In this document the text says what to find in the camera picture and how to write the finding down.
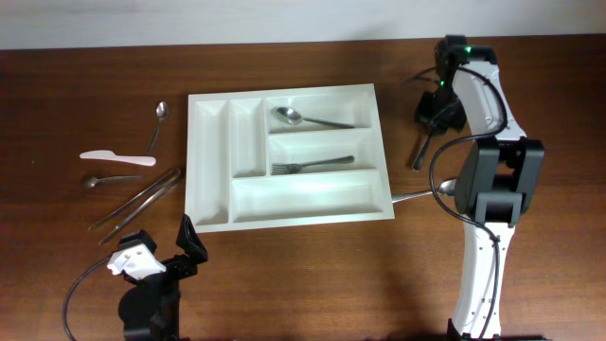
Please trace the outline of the long steel tongs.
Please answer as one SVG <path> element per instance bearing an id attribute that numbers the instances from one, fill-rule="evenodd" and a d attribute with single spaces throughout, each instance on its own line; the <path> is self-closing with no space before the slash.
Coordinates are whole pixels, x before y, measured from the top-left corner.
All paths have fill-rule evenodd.
<path id="1" fill-rule="evenodd" d="M 121 221 L 119 221 L 99 242 L 99 245 L 103 245 L 111 240 L 118 232 L 123 230 L 128 224 L 130 224 L 135 218 L 137 218 L 145 209 L 156 202 L 166 192 L 172 189 L 178 184 L 183 178 L 184 172 L 179 169 L 173 169 L 163 175 L 160 179 L 152 183 L 149 187 L 145 188 L 128 202 L 122 206 L 116 208 L 114 211 L 104 216 L 100 220 L 90 225 L 87 230 L 89 232 L 100 229 L 112 220 L 117 219 L 120 215 L 127 213 Z"/>

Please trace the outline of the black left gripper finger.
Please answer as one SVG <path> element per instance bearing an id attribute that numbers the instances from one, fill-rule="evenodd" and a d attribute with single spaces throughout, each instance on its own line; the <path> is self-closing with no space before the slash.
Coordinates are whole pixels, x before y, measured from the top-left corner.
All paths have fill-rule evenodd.
<path id="1" fill-rule="evenodd" d="M 137 246 L 139 244 L 144 244 L 152 254 L 155 253 L 155 250 L 157 248 L 157 244 L 152 239 L 152 236 L 145 230 L 141 229 L 136 232 L 125 235 L 119 241 L 117 250 L 122 251 L 127 248 Z"/>
<path id="2" fill-rule="evenodd" d="M 193 222 L 186 214 L 183 215 L 180 223 L 176 245 L 182 248 L 194 263 L 200 264 L 208 261 L 207 250 L 198 237 Z"/>

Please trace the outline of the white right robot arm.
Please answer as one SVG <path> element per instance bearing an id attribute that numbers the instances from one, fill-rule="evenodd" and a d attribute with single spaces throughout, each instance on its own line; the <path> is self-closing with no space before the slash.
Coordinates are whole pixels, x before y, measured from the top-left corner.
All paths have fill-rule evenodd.
<path id="1" fill-rule="evenodd" d="M 544 144 L 530 139 L 511 113 L 489 46 L 447 35 L 435 47 L 437 90 L 415 112 L 428 135 L 471 131 L 472 147 L 455 179 L 454 207 L 464 225 L 464 260 L 449 340 L 501 339 L 500 297 L 516 225 L 528 211 L 544 161 Z"/>

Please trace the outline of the large steel spoon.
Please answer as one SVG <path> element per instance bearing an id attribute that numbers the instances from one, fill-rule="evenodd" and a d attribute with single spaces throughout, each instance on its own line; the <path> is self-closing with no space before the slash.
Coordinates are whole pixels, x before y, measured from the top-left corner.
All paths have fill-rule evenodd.
<path id="1" fill-rule="evenodd" d="M 436 193 L 446 197 L 453 197 L 455 195 L 455 179 L 449 179 L 443 181 L 436 189 Z M 410 194 L 397 194 L 392 196 L 392 203 L 398 203 L 401 201 L 406 201 L 414 198 L 418 198 L 425 195 L 431 195 L 431 190 L 419 191 Z"/>
<path id="2" fill-rule="evenodd" d="M 297 112 L 294 108 L 291 107 L 275 107 L 271 109 L 271 113 L 274 115 L 276 119 L 279 121 L 289 124 L 289 125 L 299 125 L 300 123 L 307 121 L 311 123 L 316 123 L 320 125 L 326 125 L 334 128 L 340 129 L 354 129 L 354 125 L 326 121 L 316 118 L 303 117 L 299 112 Z"/>

